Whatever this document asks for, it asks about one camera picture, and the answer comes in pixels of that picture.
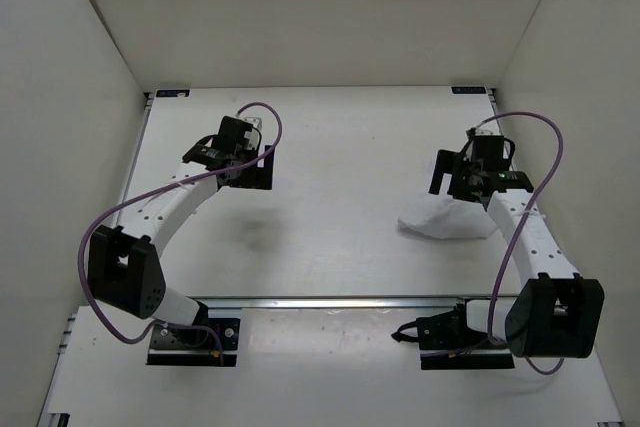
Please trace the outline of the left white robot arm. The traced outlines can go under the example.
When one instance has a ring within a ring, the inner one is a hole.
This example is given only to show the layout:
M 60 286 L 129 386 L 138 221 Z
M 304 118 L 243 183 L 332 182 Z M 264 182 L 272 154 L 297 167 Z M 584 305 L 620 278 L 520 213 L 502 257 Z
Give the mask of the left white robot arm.
M 145 199 L 122 224 L 96 228 L 86 274 L 93 299 L 166 323 L 185 344 L 203 342 L 205 306 L 167 286 L 160 259 L 183 224 L 222 188 L 272 188 L 274 147 L 261 151 L 261 142 L 261 118 L 225 116 L 216 134 L 183 155 L 166 191 Z

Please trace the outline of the white skirt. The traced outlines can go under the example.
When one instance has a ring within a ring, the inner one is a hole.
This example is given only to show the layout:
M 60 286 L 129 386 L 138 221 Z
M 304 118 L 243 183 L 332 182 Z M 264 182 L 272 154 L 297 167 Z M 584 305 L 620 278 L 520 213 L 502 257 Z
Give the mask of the white skirt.
M 400 228 L 438 240 L 486 239 L 496 223 L 481 204 L 421 193 L 398 217 Z

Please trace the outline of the aluminium rail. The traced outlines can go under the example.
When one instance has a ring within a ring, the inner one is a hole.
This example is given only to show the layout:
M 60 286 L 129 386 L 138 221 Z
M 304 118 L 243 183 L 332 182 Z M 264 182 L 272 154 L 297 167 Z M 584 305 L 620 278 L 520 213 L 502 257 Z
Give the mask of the aluminium rail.
M 212 309 L 428 309 L 450 308 L 460 297 L 438 296 L 340 296 L 340 297 L 208 297 L 200 302 Z

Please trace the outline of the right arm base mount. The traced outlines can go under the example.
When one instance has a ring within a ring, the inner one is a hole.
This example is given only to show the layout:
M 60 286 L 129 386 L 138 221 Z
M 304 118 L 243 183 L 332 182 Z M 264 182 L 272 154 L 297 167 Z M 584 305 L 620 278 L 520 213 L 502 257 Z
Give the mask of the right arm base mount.
M 458 311 L 419 317 L 416 322 L 423 371 L 509 370 L 515 367 L 506 347 L 492 345 L 484 333 L 469 329 L 465 316 Z

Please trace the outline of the right blue label sticker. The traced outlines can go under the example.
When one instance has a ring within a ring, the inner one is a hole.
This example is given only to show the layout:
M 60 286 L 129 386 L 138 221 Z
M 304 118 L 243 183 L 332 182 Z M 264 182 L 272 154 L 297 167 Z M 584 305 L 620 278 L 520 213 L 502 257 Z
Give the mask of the right blue label sticker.
M 484 95 L 486 89 L 482 86 L 452 86 L 451 91 L 454 95 Z

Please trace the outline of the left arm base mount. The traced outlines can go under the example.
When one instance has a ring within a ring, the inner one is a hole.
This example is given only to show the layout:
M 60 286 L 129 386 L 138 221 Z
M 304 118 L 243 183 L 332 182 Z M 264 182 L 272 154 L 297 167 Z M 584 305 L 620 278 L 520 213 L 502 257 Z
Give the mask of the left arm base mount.
M 156 326 L 150 337 L 146 363 L 150 366 L 235 367 L 241 319 L 209 317 L 223 355 L 214 338 L 203 331 L 178 331 Z

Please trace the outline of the left blue label sticker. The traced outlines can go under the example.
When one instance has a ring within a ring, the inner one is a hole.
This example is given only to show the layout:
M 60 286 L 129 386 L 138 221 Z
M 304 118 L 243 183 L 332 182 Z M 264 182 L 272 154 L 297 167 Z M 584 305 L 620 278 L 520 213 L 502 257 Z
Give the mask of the left blue label sticker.
M 189 95 L 189 89 L 159 89 L 155 93 L 156 98 L 185 98 Z

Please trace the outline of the blue label sticker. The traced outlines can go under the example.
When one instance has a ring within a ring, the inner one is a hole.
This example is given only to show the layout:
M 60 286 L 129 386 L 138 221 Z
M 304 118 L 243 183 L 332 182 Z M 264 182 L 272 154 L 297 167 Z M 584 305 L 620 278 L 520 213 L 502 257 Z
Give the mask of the blue label sticker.
M 454 95 L 484 95 L 486 89 L 482 86 L 452 86 L 451 91 Z
M 185 98 L 189 95 L 189 89 L 159 89 L 155 93 L 156 98 Z

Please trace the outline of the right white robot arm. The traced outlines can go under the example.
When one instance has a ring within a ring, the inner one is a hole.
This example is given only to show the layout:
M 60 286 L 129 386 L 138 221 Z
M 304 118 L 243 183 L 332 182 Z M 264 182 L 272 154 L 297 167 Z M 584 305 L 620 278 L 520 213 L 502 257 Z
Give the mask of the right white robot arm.
M 452 354 L 496 344 L 517 357 L 588 357 L 604 303 L 601 284 L 582 277 L 560 251 L 529 178 L 511 167 L 514 142 L 478 128 L 467 137 L 459 151 L 438 151 L 427 191 L 408 204 L 398 224 L 437 240 L 500 233 L 522 288 L 513 300 L 462 301 L 447 313 L 447 325 L 420 327 L 418 341 L 425 350 Z

